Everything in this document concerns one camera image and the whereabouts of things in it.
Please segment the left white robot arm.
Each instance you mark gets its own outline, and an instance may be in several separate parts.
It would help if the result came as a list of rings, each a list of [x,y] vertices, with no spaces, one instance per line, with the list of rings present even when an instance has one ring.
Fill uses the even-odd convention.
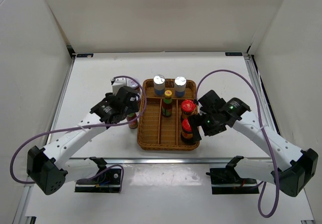
[[[66,182],[81,180],[102,183],[106,176],[104,170],[107,168],[107,163],[102,158],[89,157],[73,164],[70,157],[110,125],[117,124],[127,115],[136,112],[136,97],[124,101],[102,100],[79,122],[77,130],[68,131],[43,148],[34,146],[28,151],[28,175],[46,195],[55,193]]]

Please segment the silver lid spice jar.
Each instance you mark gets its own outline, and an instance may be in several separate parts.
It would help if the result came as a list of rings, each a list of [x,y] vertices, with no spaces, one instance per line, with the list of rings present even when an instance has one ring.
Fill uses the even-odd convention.
[[[180,98],[185,95],[187,80],[185,77],[178,76],[174,81],[174,90],[176,97]]]
[[[156,96],[162,96],[166,89],[166,79],[163,75],[158,74],[153,78],[154,93]]]

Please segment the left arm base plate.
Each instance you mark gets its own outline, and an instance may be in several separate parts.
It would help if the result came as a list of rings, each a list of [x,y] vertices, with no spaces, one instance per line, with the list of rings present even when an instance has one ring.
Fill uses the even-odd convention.
[[[111,165],[107,171],[91,180],[79,180],[75,184],[75,193],[121,193],[124,168]]]

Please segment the sauce bottle yellow cap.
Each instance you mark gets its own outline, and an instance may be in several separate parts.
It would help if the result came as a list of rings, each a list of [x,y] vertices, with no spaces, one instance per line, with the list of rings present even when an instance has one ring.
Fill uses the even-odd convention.
[[[173,93],[171,90],[166,90],[162,101],[162,114],[164,117],[170,117],[173,109]]]
[[[136,113],[131,113],[131,114],[127,115],[126,120],[128,122],[129,128],[135,129],[138,127],[138,120],[137,120]]]

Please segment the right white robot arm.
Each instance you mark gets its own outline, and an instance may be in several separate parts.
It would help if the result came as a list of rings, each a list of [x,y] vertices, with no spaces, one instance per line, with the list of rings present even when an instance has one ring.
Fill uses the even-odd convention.
[[[242,156],[231,159],[225,167],[226,178],[236,184],[251,178],[275,184],[284,194],[295,197],[315,175],[318,154],[302,150],[277,132],[265,127],[250,107],[238,98],[228,102],[204,96],[199,100],[201,114],[187,118],[195,141],[226,131],[227,127],[241,133],[271,157],[271,162],[253,161]]]

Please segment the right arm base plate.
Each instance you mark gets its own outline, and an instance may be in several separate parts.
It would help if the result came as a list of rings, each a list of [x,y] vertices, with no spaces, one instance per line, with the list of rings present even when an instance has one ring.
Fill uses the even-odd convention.
[[[255,179],[230,178],[225,168],[211,168],[206,175],[210,177],[213,195],[259,194]]]

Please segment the red lid chili jar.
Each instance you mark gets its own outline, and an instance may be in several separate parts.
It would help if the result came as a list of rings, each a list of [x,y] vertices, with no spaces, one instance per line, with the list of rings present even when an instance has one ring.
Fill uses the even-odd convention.
[[[181,121],[197,113],[197,107],[193,100],[184,100],[181,103]]]
[[[187,145],[193,145],[193,132],[188,119],[182,121],[181,141]]]

